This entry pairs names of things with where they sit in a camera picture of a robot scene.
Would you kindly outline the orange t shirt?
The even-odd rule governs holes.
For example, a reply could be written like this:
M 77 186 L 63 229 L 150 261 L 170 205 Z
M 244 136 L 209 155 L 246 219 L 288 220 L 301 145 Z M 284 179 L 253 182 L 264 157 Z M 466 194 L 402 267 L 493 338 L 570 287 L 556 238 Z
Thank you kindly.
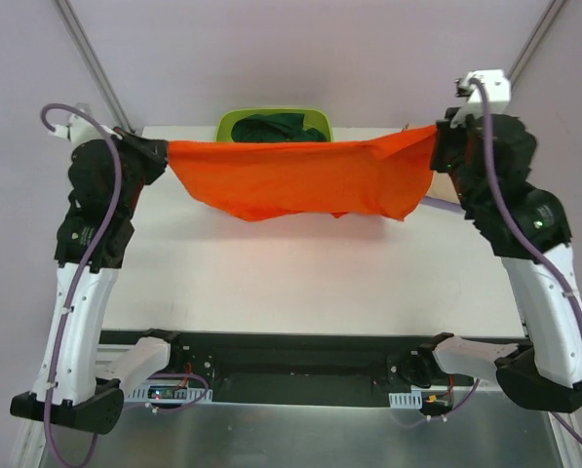
M 402 220 L 428 192 L 436 126 L 369 140 L 175 140 L 169 164 L 195 200 L 256 222 L 302 213 Z

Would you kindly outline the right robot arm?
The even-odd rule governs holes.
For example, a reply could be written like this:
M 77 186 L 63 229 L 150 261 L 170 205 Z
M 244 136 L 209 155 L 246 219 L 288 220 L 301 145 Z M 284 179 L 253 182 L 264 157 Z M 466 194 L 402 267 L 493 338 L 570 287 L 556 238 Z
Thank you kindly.
M 505 346 L 444 335 L 417 360 L 419 377 L 440 384 L 452 372 L 492 381 L 526 410 L 582 407 L 582 302 L 571 231 L 560 200 L 528 182 L 536 138 L 517 117 L 437 123 L 432 170 L 449 176 L 467 219 L 505 268 L 526 341 Z

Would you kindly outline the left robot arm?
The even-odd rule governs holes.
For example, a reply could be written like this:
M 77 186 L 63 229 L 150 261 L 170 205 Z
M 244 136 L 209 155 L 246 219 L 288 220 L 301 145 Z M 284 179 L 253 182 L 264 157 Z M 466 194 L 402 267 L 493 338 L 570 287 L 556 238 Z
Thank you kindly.
M 97 136 L 71 155 L 72 189 L 58 228 L 57 295 L 46 351 L 32 388 L 16 395 L 13 416 L 105 435 L 124 405 L 126 380 L 96 374 L 97 345 L 111 290 L 135 233 L 142 189 L 168 166 L 169 144 L 116 129 L 117 150 Z

